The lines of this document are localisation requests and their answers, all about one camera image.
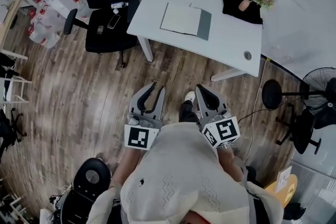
flower vase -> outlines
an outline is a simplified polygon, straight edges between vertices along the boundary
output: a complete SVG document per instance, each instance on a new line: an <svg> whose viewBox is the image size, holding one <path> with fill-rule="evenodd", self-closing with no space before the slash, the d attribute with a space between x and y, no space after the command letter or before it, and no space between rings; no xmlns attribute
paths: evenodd
<svg viewBox="0 0 336 224"><path fill-rule="evenodd" d="M243 0L243 1L240 3L240 5L238 6L238 8L239 8L242 12L244 12L244 11L248 8L248 6L250 5L251 2L252 2L252 1L250 1L250 0Z"/></svg>

wooden table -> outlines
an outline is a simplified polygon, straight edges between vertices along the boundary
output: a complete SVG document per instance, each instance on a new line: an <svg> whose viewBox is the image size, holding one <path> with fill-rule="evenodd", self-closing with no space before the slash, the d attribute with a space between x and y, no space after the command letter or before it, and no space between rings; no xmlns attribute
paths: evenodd
<svg viewBox="0 0 336 224"><path fill-rule="evenodd" d="M288 184L281 191L275 193L275 186L277 182L273 182L271 185L265 188L265 190L274 195L280 202L283 208L285 208L292 199L296 188L298 186L298 178L296 175L290 174Z"/></svg>
<svg viewBox="0 0 336 224"><path fill-rule="evenodd" d="M10 26L13 22L13 19L15 18L15 15L17 14L18 9L20 8L21 2L22 0L13 0L10 5L10 11L7 13L4 23L0 25L0 52L6 55L28 60L27 56L16 54L14 52L3 49L5 45L5 40L10 30Z"/></svg>
<svg viewBox="0 0 336 224"><path fill-rule="evenodd" d="M167 3L201 8L211 13L209 39L160 29ZM148 61L153 61L148 39L188 50L224 63L231 69L215 74L212 81L250 74L259 76L262 25L250 24L222 13L223 0L142 0L128 34L138 37Z"/></svg>

black fan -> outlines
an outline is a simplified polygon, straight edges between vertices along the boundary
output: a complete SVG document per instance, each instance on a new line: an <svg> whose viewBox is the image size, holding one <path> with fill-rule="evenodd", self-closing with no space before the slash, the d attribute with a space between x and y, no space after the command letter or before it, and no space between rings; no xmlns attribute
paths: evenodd
<svg viewBox="0 0 336 224"><path fill-rule="evenodd" d="M325 67L311 71L303 78L299 92L282 92L276 80L266 81L262 90L262 102L268 109L279 107L283 96L298 95L312 114L322 116L330 111L333 120L336 119L335 68Z"/></svg>

fan base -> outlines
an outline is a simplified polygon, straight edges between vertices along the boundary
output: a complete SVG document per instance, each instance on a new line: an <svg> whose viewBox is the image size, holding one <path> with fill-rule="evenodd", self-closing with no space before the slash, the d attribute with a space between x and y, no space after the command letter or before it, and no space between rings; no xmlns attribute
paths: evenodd
<svg viewBox="0 0 336 224"><path fill-rule="evenodd" d="M266 81L262 90L262 102L264 106L272 110L279 107L282 100L280 84L276 80L270 79Z"/></svg>

smartphone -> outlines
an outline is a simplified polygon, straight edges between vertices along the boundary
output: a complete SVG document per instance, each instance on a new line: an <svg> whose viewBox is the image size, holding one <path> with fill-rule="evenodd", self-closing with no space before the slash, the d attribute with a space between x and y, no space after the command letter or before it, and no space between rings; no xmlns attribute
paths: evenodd
<svg viewBox="0 0 336 224"><path fill-rule="evenodd" d="M107 28L114 29L114 27L116 26L119 19L120 19L120 15L114 14L114 16L110 20L109 24L107 25Z"/></svg>

